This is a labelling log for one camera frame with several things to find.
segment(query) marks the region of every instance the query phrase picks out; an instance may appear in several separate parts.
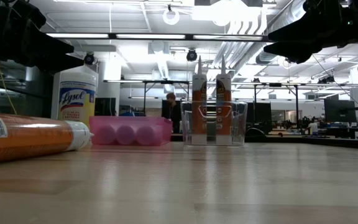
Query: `person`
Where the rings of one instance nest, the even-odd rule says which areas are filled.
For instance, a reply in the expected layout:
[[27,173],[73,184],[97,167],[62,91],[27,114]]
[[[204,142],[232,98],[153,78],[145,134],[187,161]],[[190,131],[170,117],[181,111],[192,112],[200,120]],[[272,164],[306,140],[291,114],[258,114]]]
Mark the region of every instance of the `person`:
[[180,104],[176,102],[174,93],[167,94],[167,107],[162,108],[161,117],[167,118],[172,121],[172,129],[174,133],[180,131],[181,111]]

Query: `clear plastic caddy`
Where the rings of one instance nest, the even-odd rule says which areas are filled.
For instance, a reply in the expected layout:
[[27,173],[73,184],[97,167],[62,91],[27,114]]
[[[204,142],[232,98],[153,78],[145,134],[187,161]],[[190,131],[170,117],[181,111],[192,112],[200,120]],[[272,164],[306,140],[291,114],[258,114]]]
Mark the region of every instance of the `clear plastic caddy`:
[[186,145],[243,146],[247,103],[187,101],[181,104]]

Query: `wooden table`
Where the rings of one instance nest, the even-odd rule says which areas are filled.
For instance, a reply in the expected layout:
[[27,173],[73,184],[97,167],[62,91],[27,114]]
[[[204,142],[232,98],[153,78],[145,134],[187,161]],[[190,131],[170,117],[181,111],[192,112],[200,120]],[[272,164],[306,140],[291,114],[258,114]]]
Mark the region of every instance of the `wooden table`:
[[358,223],[358,150],[173,142],[3,163],[6,223]]

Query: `dark hair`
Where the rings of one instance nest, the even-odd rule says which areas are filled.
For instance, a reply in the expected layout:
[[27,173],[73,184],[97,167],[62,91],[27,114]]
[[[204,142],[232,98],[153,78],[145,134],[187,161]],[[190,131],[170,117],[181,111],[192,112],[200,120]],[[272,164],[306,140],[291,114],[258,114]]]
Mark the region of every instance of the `dark hair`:
[[175,94],[174,93],[168,93],[167,94],[167,99],[176,99],[177,97],[175,96]]

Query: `pink plastic container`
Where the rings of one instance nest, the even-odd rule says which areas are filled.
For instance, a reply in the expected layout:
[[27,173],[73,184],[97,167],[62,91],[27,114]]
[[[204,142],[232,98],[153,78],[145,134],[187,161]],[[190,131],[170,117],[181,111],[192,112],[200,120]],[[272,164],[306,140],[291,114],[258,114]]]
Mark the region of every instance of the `pink plastic container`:
[[172,122],[165,118],[93,116],[93,144],[161,146],[171,141]]

